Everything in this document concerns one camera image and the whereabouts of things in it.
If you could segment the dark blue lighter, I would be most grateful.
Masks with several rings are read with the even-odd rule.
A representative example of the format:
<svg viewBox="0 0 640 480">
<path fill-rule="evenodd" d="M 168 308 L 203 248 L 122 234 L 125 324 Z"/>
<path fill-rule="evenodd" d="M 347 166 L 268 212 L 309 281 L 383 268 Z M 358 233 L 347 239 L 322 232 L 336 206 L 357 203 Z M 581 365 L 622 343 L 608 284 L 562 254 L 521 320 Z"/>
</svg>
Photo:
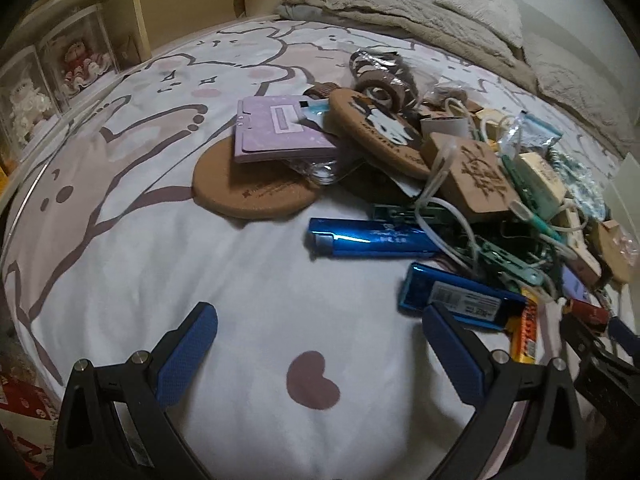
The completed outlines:
<svg viewBox="0 0 640 480">
<path fill-rule="evenodd" d="M 398 310 L 418 316 L 427 306 L 443 307 L 466 325 L 505 330 L 511 318 L 524 312 L 527 298 L 414 262 L 401 286 Z"/>
</svg>

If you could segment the bunny print bed blanket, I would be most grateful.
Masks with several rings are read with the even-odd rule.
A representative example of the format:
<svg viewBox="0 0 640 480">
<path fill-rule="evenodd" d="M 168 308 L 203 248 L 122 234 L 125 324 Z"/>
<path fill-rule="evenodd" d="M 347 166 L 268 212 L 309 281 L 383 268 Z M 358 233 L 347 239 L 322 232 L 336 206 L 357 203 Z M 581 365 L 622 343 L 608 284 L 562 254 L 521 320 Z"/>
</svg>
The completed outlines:
<svg viewBox="0 0 640 480">
<path fill-rule="evenodd" d="M 170 416 L 212 477 L 432 473 L 472 408 L 420 322 L 398 312 L 408 261 L 317 259 L 304 244 L 310 218 L 361 218 L 363 203 L 330 188 L 296 216 L 243 223 L 191 195 L 196 162 L 230 136 L 240 99 L 347 84 L 359 48 L 395 50 L 490 105 L 528 110 L 600 183 L 616 175 L 620 159 L 567 114 L 413 40 L 285 20 L 195 39 L 116 86 L 15 197 L 6 300 L 56 398 L 77 360 L 125 361 L 207 301 L 219 332 Z"/>
</svg>

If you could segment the white shoe box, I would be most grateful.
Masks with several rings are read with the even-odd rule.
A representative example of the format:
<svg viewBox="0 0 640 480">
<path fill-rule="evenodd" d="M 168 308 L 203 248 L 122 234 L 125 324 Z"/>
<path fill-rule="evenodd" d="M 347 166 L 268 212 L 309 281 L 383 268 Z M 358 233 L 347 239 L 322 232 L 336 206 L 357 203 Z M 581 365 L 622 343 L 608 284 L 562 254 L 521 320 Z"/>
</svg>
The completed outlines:
<svg viewBox="0 0 640 480">
<path fill-rule="evenodd" d="M 639 162 L 633 154 L 628 154 L 620 164 L 603 192 L 606 206 L 611 209 L 617 221 L 625 219 L 636 229 L 639 225 Z"/>
</svg>

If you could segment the round cork coaster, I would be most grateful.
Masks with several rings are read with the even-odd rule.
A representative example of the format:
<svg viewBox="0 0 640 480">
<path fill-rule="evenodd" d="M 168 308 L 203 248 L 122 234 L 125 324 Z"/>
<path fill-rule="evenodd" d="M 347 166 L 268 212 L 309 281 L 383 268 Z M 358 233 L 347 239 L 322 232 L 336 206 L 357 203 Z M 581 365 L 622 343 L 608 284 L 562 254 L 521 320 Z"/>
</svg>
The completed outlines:
<svg viewBox="0 0 640 480">
<path fill-rule="evenodd" d="M 233 219 L 272 220 L 296 214 L 321 190 L 282 162 L 236 162 L 231 136 L 201 154 L 192 176 L 194 202 Z"/>
</svg>

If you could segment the blue floral fabric pouch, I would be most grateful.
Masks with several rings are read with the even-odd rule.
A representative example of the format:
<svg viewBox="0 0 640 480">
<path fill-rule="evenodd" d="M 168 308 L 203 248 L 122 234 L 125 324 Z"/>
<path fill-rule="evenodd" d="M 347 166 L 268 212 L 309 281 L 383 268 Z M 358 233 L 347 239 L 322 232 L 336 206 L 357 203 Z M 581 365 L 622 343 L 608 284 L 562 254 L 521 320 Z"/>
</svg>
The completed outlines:
<svg viewBox="0 0 640 480">
<path fill-rule="evenodd" d="M 547 160 L 582 213 L 589 218 L 605 220 L 608 208 L 604 202 L 602 188 L 590 169 L 572 155 L 565 154 L 557 148 L 548 149 Z"/>
</svg>

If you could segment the cream cardboard box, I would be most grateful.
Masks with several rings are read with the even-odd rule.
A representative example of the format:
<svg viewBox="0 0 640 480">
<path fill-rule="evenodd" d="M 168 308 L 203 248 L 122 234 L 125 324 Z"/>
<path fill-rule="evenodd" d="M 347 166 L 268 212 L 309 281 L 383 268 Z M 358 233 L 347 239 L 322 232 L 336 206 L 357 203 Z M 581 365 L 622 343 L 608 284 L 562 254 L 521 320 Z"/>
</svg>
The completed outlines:
<svg viewBox="0 0 640 480">
<path fill-rule="evenodd" d="M 538 153 L 518 154 L 515 168 L 532 191 L 537 203 L 537 214 L 550 219 L 561 207 L 566 196 L 566 187 L 559 175 Z"/>
</svg>

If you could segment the shiny blue lighter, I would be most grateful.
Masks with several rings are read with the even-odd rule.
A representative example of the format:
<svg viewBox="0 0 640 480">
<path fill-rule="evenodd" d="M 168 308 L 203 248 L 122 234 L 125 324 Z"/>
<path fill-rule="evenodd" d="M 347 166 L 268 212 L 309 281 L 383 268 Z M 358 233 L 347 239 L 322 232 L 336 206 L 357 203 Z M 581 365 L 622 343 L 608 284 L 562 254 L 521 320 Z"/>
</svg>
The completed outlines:
<svg viewBox="0 0 640 480">
<path fill-rule="evenodd" d="M 316 255 L 334 258 L 430 258 L 442 252 L 411 224 L 311 218 L 307 237 Z"/>
</svg>

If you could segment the wooden carved tag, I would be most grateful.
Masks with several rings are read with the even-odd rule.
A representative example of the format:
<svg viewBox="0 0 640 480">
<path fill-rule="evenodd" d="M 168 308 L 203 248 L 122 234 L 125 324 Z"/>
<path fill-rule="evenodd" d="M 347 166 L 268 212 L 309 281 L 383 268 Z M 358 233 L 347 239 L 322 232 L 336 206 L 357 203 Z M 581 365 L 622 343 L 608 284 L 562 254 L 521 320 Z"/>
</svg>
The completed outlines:
<svg viewBox="0 0 640 480">
<path fill-rule="evenodd" d="M 499 168 L 497 155 L 483 142 L 446 133 L 428 135 L 421 156 L 431 169 L 436 157 L 454 142 L 454 161 L 439 193 L 470 221 L 480 221 L 509 210 L 520 196 Z"/>
</svg>

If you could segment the purple small notebook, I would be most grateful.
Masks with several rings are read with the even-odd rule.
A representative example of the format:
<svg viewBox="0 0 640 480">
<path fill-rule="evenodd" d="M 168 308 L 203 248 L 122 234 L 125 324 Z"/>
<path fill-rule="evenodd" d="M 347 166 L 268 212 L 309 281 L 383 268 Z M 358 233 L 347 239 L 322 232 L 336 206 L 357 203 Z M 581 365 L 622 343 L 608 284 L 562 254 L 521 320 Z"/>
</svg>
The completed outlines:
<svg viewBox="0 0 640 480">
<path fill-rule="evenodd" d="M 334 155 L 337 138 L 326 133 L 327 100 L 306 96 L 249 96 L 239 100 L 234 127 L 236 162 L 266 162 Z"/>
</svg>

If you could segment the panda cork coaster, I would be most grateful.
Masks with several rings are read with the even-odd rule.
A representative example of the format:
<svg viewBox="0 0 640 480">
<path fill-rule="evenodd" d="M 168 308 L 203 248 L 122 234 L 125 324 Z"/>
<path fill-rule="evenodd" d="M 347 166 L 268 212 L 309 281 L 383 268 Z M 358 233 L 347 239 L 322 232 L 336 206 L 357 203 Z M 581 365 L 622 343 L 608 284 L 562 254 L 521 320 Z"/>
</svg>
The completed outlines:
<svg viewBox="0 0 640 480">
<path fill-rule="evenodd" d="M 431 170 L 420 154 L 423 136 L 404 118 L 346 88 L 330 93 L 329 108 L 342 131 L 369 154 L 409 178 L 428 178 Z"/>
</svg>

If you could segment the large beige quilted pillow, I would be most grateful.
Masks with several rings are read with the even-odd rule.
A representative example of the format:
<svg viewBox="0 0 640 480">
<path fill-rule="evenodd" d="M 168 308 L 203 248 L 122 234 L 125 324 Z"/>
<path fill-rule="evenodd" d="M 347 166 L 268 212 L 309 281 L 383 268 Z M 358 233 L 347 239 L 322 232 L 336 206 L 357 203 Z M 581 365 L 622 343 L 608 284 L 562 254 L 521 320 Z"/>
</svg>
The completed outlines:
<svg viewBox="0 0 640 480">
<path fill-rule="evenodd" d="M 639 136 L 606 78 L 570 51 L 532 32 L 524 35 L 523 48 L 542 96 L 597 130 L 623 157 L 639 158 Z"/>
</svg>

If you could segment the doll display box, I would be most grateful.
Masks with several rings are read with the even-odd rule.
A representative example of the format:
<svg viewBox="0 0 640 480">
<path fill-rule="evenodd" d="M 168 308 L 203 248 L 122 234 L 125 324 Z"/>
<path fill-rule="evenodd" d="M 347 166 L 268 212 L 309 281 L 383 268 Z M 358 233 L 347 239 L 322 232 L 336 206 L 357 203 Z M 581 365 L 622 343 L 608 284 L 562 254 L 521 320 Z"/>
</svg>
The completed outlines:
<svg viewBox="0 0 640 480">
<path fill-rule="evenodd" d="M 75 106 L 119 72 L 99 3 L 55 25 L 38 42 L 37 52 L 62 110 Z"/>
</svg>

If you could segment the wooden bedside shelf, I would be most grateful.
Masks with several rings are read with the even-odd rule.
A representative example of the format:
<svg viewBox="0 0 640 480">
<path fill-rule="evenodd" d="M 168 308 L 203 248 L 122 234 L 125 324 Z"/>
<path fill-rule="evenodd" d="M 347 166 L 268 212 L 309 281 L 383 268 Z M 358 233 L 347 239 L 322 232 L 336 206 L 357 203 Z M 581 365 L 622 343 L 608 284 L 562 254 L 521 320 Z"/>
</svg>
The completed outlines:
<svg viewBox="0 0 640 480">
<path fill-rule="evenodd" d="M 24 78 L 50 96 L 53 107 L 64 113 L 84 106 L 115 83 L 127 66 L 126 55 L 136 62 L 201 30 L 238 18 L 273 13 L 278 0 L 39 0 L 27 8 L 1 49 L 1 107 L 9 112 L 9 94 Z M 78 91 L 63 96 L 54 48 L 64 47 L 72 35 L 96 50 L 110 48 L 111 70 Z"/>
</svg>

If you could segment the small fluffy beige pillow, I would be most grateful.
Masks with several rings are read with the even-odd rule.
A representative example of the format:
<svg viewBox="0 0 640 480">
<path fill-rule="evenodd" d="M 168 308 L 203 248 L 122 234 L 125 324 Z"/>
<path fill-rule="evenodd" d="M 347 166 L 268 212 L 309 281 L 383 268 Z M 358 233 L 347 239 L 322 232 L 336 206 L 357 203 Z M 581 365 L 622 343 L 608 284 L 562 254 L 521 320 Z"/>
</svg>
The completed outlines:
<svg viewBox="0 0 640 480">
<path fill-rule="evenodd" d="M 432 0 L 432 3 L 485 26 L 514 49 L 523 47 L 521 12 L 514 0 Z"/>
</svg>

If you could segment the folded beige quilt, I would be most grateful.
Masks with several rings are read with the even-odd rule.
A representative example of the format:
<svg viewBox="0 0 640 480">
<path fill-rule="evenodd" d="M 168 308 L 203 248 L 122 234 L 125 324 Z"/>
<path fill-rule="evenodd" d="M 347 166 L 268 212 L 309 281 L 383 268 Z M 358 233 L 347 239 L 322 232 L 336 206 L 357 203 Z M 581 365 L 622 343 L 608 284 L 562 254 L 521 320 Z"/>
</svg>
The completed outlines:
<svg viewBox="0 0 640 480">
<path fill-rule="evenodd" d="M 416 39 L 510 80 L 534 93 L 533 70 L 487 27 L 424 0 L 279 0 L 285 10 L 309 6 L 330 18 L 402 29 Z"/>
</svg>

